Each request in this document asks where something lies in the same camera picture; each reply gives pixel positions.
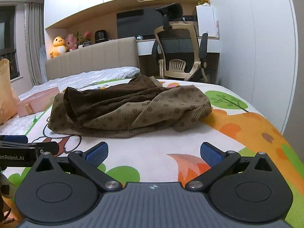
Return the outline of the brown polka dot cardigan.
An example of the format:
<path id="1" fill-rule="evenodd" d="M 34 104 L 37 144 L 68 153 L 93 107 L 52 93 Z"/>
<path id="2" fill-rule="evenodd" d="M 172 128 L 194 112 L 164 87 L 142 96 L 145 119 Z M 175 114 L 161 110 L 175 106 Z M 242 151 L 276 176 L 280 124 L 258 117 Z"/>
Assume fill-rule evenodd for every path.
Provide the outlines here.
<path id="1" fill-rule="evenodd" d="M 211 112 L 209 98 L 197 87 L 166 88 L 139 76 L 105 89 L 66 88 L 54 99 L 48 128 L 57 134 L 130 138 L 168 127 L 182 132 Z"/>

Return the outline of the white quilted mattress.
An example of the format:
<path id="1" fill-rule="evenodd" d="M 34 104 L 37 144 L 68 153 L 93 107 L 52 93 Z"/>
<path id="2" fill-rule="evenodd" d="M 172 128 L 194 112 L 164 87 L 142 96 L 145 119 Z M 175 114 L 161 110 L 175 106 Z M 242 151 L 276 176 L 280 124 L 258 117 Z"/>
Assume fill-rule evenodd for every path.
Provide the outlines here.
<path id="1" fill-rule="evenodd" d="M 50 80 L 41 85 L 35 85 L 32 89 L 20 95 L 19 99 L 24 100 L 35 93 L 54 87 L 57 87 L 60 91 L 63 91 L 68 86 L 81 89 L 89 84 L 100 81 L 109 82 L 111 80 L 131 79 L 139 73 L 139 68 L 130 66 L 107 68 L 87 73 L 83 72 L 77 75 Z M 41 112 L 24 117 L 14 116 L 1 125 L 1 135 L 25 135 L 35 122 L 38 121 L 40 115 L 42 115 Z"/>

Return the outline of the orange paper bag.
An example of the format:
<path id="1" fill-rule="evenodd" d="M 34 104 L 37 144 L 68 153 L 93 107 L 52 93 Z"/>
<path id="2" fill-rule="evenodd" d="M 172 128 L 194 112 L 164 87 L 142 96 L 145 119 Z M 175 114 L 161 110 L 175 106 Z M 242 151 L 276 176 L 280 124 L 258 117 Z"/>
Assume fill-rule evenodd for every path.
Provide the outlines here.
<path id="1" fill-rule="evenodd" d="M 0 77 L 1 125 L 17 114 L 17 103 L 19 101 L 19 97 L 11 87 L 10 62 L 8 59 L 2 59 Z"/>

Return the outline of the pink cardboard box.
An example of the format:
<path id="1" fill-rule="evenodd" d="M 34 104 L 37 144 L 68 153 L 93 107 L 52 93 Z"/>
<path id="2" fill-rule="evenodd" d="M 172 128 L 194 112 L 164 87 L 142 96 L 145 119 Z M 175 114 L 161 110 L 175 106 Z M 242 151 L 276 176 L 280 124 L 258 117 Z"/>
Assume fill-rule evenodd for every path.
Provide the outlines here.
<path id="1" fill-rule="evenodd" d="M 58 87 L 35 93 L 17 103 L 19 117 L 45 111 L 53 104 L 55 96 L 59 94 Z"/>

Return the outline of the yellow plush toy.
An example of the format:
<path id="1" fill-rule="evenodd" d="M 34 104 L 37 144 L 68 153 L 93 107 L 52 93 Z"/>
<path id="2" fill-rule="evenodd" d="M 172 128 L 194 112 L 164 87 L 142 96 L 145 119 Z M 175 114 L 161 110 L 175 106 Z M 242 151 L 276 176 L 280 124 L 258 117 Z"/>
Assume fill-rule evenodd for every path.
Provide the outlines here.
<path id="1" fill-rule="evenodd" d="M 50 53 L 50 57 L 54 58 L 65 54 L 68 50 L 68 47 L 65 45 L 65 40 L 61 36 L 57 36 L 53 40 L 53 48 Z"/>

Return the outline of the pink plush toy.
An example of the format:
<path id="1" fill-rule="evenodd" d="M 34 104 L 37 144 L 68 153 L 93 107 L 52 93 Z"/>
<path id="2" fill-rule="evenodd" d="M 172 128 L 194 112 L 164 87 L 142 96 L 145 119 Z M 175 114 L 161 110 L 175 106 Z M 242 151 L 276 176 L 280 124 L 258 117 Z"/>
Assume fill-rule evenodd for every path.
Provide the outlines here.
<path id="1" fill-rule="evenodd" d="M 73 34 L 68 34 L 65 38 L 65 46 L 68 51 L 74 51 L 78 48 L 76 36 Z"/>

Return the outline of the potted plant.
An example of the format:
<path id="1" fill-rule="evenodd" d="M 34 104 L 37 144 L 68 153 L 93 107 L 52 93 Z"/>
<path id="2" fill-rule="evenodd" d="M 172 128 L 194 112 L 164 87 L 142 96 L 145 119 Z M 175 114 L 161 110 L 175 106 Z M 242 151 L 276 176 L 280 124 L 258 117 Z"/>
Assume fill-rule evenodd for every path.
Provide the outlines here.
<path id="1" fill-rule="evenodd" d="M 77 41 L 78 48 L 91 45 L 92 36 L 93 35 L 90 31 L 86 31 L 86 32 L 77 31 L 76 41 Z"/>

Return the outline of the beige upholstered headboard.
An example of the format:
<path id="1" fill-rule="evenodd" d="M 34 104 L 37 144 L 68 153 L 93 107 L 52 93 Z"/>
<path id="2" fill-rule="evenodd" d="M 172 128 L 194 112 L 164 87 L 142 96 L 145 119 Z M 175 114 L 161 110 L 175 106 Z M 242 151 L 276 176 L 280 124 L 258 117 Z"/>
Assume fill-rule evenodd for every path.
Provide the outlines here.
<path id="1" fill-rule="evenodd" d="M 139 67 L 138 48 L 134 37 L 93 44 L 45 62 L 48 80 L 125 66 Z"/>

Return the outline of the beige mesh office chair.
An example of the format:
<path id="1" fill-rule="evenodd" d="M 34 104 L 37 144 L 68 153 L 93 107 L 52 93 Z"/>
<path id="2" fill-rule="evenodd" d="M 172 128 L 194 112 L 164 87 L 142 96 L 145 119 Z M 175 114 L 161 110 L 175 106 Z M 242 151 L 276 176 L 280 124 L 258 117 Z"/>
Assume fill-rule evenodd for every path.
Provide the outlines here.
<path id="1" fill-rule="evenodd" d="M 194 25 L 171 23 L 183 16 L 179 3 L 155 9 L 162 16 L 163 25 L 156 28 L 151 54 L 159 66 L 162 79 L 209 82 L 207 68 L 208 33 L 198 40 Z"/>

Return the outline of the black speaker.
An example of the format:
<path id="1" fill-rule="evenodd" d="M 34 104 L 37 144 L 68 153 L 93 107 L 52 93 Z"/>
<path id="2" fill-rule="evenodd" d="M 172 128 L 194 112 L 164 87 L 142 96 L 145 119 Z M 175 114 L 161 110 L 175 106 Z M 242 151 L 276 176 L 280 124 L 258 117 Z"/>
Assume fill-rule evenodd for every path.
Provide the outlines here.
<path id="1" fill-rule="evenodd" d="M 109 40 L 106 30 L 98 30 L 94 35 L 95 43 L 107 42 Z"/>

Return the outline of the grey curtain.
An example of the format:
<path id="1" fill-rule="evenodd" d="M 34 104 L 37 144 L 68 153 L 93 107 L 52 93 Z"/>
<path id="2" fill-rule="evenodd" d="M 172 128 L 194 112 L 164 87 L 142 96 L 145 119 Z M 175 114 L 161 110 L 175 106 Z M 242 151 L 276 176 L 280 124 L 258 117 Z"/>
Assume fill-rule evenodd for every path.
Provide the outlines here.
<path id="1" fill-rule="evenodd" d="M 40 48 L 44 45 L 44 4 L 27 2 L 24 5 L 24 31 L 27 63 L 31 83 L 43 83 L 40 68 Z"/>

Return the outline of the white desk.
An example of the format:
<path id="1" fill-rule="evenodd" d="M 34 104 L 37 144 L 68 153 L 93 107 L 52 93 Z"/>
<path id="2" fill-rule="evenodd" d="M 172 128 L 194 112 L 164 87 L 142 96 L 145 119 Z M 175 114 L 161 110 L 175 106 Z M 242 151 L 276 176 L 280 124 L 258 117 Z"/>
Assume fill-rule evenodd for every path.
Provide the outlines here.
<path id="1" fill-rule="evenodd" d="M 155 39 L 152 40 L 137 40 L 138 55 L 155 56 Z M 164 52 L 167 54 L 175 53 L 193 53 L 193 43 L 191 39 L 163 39 L 161 40 Z M 219 39 L 208 39 L 207 43 L 208 53 L 220 53 Z"/>

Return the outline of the white box on desk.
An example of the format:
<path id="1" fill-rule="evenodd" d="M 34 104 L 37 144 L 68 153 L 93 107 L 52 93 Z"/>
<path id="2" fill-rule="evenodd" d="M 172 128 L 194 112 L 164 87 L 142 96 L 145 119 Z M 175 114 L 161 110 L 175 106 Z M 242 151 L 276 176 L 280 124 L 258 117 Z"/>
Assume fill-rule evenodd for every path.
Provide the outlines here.
<path id="1" fill-rule="evenodd" d="M 196 6 L 198 35 L 207 33 L 209 37 L 218 38 L 219 32 L 214 18 L 214 11 L 211 6 Z"/>

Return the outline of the black monitor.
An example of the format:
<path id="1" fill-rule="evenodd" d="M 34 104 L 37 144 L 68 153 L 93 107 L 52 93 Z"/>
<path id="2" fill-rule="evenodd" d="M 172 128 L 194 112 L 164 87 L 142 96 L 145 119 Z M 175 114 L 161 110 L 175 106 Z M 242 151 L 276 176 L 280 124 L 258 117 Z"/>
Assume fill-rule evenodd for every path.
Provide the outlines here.
<path id="1" fill-rule="evenodd" d="M 141 36 L 144 40 L 154 39 L 154 31 L 163 25 L 162 15 L 155 8 L 143 8 L 116 14 L 117 37 Z"/>

